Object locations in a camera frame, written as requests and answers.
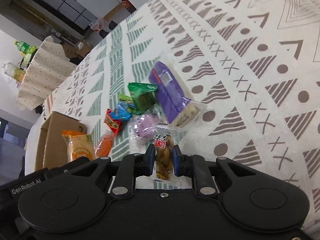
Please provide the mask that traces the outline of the clear pickled snack packet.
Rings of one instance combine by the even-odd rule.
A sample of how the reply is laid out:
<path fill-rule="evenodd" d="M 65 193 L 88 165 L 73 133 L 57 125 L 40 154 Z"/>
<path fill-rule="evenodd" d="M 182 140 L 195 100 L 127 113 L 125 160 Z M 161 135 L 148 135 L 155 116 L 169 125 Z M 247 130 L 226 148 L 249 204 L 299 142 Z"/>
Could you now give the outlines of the clear pickled snack packet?
<path fill-rule="evenodd" d="M 181 128 L 169 124 L 157 124 L 154 128 L 155 180 L 174 185 L 173 149 L 184 136 L 184 132 Z"/>

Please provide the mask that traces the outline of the purple cracker package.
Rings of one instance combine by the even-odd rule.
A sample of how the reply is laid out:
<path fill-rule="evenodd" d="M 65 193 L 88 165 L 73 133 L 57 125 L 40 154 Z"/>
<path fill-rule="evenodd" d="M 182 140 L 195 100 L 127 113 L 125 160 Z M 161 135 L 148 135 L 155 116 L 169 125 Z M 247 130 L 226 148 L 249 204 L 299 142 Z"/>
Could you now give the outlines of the purple cracker package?
<path fill-rule="evenodd" d="M 182 128 L 199 113 L 200 109 L 185 94 L 176 76 L 163 62 L 155 63 L 149 82 L 157 86 L 155 97 L 170 125 Z"/>

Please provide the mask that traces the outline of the light purple snack packet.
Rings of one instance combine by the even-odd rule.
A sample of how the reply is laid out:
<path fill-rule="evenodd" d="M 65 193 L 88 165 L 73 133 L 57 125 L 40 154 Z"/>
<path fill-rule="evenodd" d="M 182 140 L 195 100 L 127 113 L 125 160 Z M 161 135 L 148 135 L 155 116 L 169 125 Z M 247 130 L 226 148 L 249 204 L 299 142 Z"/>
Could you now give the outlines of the light purple snack packet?
<path fill-rule="evenodd" d="M 129 144 L 132 147 L 142 147 L 152 141 L 156 126 L 161 119 L 152 114 L 142 114 L 129 121 Z"/>

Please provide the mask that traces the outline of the orange biscuit packet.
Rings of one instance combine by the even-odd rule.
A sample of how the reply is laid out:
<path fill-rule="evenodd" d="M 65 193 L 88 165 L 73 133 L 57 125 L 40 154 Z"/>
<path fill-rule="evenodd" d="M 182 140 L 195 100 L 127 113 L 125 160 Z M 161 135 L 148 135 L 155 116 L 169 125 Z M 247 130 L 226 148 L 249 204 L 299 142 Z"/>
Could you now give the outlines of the orange biscuit packet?
<path fill-rule="evenodd" d="M 80 157 L 86 157 L 89 160 L 95 159 L 94 145 L 91 134 L 85 134 L 79 131 L 63 130 L 61 135 L 67 145 L 68 161 L 75 161 Z"/>

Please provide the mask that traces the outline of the pink sausage snack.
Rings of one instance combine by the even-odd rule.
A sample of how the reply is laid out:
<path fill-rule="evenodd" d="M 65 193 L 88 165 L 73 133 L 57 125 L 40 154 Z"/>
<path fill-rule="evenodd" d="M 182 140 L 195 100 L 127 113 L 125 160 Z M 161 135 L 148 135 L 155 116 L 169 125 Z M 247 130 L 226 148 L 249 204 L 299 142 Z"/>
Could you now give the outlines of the pink sausage snack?
<path fill-rule="evenodd" d="M 95 157 L 108 157 L 112 145 L 114 142 L 114 133 L 111 131 L 106 131 L 100 138 L 99 143 L 95 148 Z"/>

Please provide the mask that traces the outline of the red candy wrapper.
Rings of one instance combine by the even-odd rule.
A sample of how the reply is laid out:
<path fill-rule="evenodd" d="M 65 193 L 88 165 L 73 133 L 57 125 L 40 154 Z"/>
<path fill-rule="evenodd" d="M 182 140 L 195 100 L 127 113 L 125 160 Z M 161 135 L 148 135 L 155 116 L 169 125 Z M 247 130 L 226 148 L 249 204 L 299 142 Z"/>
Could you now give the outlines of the red candy wrapper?
<path fill-rule="evenodd" d="M 107 124 L 107 126 L 113 132 L 114 137 L 116 137 L 118 132 L 120 131 L 121 122 L 119 120 L 112 119 L 111 114 L 112 114 L 112 111 L 108 108 L 106 110 L 104 123 Z"/>

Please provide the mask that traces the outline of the blue snack packet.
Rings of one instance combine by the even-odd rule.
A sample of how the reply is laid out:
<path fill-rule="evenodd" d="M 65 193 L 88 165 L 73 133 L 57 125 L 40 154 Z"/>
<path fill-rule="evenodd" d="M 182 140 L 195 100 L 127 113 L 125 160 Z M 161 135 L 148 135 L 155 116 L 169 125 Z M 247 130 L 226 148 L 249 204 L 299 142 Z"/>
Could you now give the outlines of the blue snack packet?
<path fill-rule="evenodd" d="M 129 121 L 132 116 L 132 107 L 129 103 L 120 101 L 109 116 L 113 120 Z"/>

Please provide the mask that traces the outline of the dark green snack packet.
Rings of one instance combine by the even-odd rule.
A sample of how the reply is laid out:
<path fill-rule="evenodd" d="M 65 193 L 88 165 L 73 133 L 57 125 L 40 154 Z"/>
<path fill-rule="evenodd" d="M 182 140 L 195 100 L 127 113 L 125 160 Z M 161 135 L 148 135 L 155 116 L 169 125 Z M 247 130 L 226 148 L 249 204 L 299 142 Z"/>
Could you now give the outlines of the dark green snack packet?
<path fill-rule="evenodd" d="M 134 113 L 136 115 L 144 114 L 156 104 L 154 95 L 158 88 L 156 85 L 151 83 L 129 82 L 127 87 L 133 104 L 135 105 Z"/>

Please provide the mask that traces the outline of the patterned white bed blanket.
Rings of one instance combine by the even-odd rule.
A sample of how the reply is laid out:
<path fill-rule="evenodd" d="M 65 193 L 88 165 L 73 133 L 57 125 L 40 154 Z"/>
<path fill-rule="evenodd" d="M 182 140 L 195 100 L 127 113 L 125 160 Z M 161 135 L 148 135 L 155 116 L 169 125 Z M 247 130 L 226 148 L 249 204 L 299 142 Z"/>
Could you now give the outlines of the patterned white bed blanket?
<path fill-rule="evenodd" d="M 97 144 L 129 82 L 160 59 L 204 110 L 181 150 L 223 156 L 302 189 L 303 225 L 319 233 L 319 0 L 148 0 L 52 93 L 51 112 L 78 119 Z"/>

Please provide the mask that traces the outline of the dotted cream tablecloth table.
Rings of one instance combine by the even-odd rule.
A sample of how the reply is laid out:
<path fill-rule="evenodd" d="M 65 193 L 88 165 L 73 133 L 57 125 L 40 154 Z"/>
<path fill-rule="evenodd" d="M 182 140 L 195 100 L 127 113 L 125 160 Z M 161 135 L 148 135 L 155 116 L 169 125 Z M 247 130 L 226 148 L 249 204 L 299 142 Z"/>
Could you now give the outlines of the dotted cream tablecloth table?
<path fill-rule="evenodd" d="M 75 68 L 76 65 L 65 55 L 63 46 L 55 43 L 51 36 L 46 37 L 24 75 L 17 102 L 32 111 L 43 104 Z"/>

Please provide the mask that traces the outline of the small cardboard box on floor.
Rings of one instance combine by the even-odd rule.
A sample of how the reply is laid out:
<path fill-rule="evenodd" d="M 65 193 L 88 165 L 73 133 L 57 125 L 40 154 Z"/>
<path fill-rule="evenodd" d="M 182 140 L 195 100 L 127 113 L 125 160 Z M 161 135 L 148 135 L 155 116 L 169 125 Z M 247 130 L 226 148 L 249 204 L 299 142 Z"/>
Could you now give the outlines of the small cardboard box on floor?
<path fill-rule="evenodd" d="M 86 57 L 92 48 L 93 46 L 87 40 L 82 40 L 76 44 L 76 54 L 81 57 Z"/>

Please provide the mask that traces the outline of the clear juice bottle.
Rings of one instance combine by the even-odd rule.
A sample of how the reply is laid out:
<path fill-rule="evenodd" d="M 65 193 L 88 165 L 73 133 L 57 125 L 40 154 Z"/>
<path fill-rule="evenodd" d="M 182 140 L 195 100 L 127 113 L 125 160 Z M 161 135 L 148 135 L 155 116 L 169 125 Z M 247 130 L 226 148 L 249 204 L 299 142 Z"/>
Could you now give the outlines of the clear juice bottle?
<path fill-rule="evenodd" d="M 13 79 L 15 79 L 20 83 L 23 81 L 23 78 L 25 76 L 25 71 L 22 70 L 21 68 L 18 68 L 15 65 L 13 65 L 11 62 L 9 62 L 4 64 L 3 69 L 4 69 L 5 75 L 12 77 Z"/>

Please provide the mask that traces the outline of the water bottle pack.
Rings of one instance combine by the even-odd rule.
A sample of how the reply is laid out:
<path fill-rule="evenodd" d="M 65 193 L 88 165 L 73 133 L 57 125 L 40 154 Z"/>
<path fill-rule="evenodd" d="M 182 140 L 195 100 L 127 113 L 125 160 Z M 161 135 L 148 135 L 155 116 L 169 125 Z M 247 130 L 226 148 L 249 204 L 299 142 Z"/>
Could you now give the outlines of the water bottle pack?
<path fill-rule="evenodd" d="M 94 20 L 93 22 L 91 22 L 89 24 L 89 27 L 93 31 L 98 33 L 99 31 L 101 31 L 104 28 L 105 24 L 106 24 L 106 21 L 104 18 L 97 18 L 96 20 Z"/>

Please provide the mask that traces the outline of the green soda bottle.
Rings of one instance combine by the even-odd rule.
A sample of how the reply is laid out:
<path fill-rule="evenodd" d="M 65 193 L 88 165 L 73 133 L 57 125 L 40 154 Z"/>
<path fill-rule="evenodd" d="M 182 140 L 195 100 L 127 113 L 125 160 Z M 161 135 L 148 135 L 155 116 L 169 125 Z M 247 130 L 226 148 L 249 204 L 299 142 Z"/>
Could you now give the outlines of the green soda bottle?
<path fill-rule="evenodd" d="M 37 50 L 35 46 L 31 46 L 23 41 L 15 41 L 14 45 L 17 47 L 18 51 L 23 55 L 32 54 Z"/>

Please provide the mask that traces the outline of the black framed glass door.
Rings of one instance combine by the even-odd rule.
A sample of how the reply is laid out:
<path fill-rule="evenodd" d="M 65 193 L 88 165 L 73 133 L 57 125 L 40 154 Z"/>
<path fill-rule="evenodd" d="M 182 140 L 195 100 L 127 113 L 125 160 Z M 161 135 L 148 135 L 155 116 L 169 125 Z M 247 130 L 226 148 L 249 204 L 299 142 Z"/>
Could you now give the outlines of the black framed glass door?
<path fill-rule="evenodd" d="M 77 0 L 32 0 L 74 31 L 84 35 L 96 17 Z"/>

